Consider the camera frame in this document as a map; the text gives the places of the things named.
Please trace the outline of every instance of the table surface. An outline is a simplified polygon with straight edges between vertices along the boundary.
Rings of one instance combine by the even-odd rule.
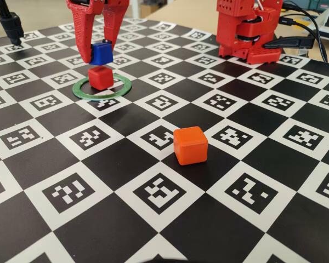
[[[0,38],[0,262],[329,262],[329,64],[223,60],[210,33],[125,19],[109,66],[133,88],[90,102],[73,31]],[[192,126],[208,160],[182,167]]]
[[[216,7],[217,0],[176,0],[149,15],[148,19],[173,22],[178,25],[197,28],[216,34],[218,24]],[[303,36],[302,30],[285,25],[278,25],[275,34],[278,37]],[[329,62],[329,41],[326,39],[322,41],[326,47]],[[298,52],[297,49],[285,49],[285,51],[290,55],[297,55]],[[309,57],[322,61],[317,42],[314,43],[313,49],[309,50]]]

